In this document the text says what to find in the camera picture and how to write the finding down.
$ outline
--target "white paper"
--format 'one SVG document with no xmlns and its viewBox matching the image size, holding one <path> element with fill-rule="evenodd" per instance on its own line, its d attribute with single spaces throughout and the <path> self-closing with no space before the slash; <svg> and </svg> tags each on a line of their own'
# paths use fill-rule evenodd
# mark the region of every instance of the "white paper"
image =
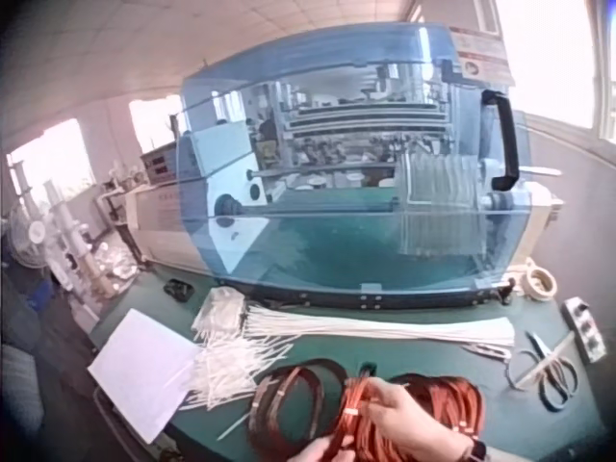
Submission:
<svg viewBox="0 0 616 462">
<path fill-rule="evenodd" d="M 199 346 L 130 310 L 88 370 L 150 444 L 184 401 Z"/>
<path fill-rule="evenodd" d="M 464 78 L 507 86 L 515 84 L 501 37 L 458 27 L 449 29 Z"/>
</svg>

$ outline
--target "control panel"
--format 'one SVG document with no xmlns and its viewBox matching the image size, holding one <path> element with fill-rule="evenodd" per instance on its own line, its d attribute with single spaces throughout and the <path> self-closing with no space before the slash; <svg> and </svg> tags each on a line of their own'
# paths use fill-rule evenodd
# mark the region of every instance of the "control panel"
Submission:
<svg viewBox="0 0 616 462">
<path fill-rule="evenodd" d="M 194 157 L 193 151 L 190 149 L 188 158 L 181 166 L 180 174 L 178 175 L 178 160 L 176 154 L 176 143 L 172 142 L 161 146 L 151 152 L 143 154 L 141 161 L 145 166 L 145 173 L 150 180 L 151 185 L 160 185 L 178 180 L 199 178 L 201 173 L 199 165 Z"/>
<path fill-rule="evenodd" d="M 571 329 L 576 332 L 576 342 L 582 358 L 587 363 L 596 363 L 607 355 L 603 336 L 599 332 L 588 304 L 575 296 L 565 300 L 563 315 Z"/>
</svg>

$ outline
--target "label sticker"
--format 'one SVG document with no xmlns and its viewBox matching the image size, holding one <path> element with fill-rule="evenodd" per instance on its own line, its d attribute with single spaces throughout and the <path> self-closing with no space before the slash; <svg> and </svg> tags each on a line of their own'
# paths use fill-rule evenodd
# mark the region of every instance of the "label sticker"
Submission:
<svg viewBox="0 0 616 462">
<path fill-rule="evenodd" d="M 464 78 L 515 85 L 501 37 L 458 27 L 449 29 Z"/>
</svg>

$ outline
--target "bundle of white wires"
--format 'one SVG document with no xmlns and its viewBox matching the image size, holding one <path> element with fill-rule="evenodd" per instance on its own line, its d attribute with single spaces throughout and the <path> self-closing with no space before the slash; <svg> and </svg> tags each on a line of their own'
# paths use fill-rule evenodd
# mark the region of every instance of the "bundle of white wires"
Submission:
<svg viewBox="0 0 616 462">
<path fill-rule="evenodd" d="M 216 406 L 250 398 L 255 376 L 286 358 L 294 337 L 242 334 L 244 295 L 231 287 L 217 287 L 203 302 L 192 330 L 201 351 L 192 364 L 189 396 L 180 410 Z"/>
<path fill-rule="evenodd" d="M 451 324 L 404 324 L 298 315 L 253 306 L 246 337 L 338 335 L 371 339 L 427 339 L 513 347 L 515 330 L 507 318 Z"/>
<path fill-rule="evenodd" d="M 197 354 L 189 381 L 189 397 L 180 410 L 216 406 L 250 398 L 257 389 L 255 376 L 286 357 L 295 338 L 210 332 Z"/>
</svg>

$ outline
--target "blue transparent cover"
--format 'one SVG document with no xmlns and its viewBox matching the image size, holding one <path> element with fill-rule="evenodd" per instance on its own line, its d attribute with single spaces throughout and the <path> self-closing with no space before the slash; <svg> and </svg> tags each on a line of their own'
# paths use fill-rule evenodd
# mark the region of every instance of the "blue transparent cover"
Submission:
<svg viewBox="0 0 616 462">
<path fill-rule="evenodd" d="M 214 276 L 249 284 L 412 295 L 499 281 L 530 207 L 523 180 L 490 187 L 504 159 L 486 89 L 506 91 L 463 78 L 435 25 L 325 29 L 206 67 L 182 88 L 186 231 Z"/>
</svg>

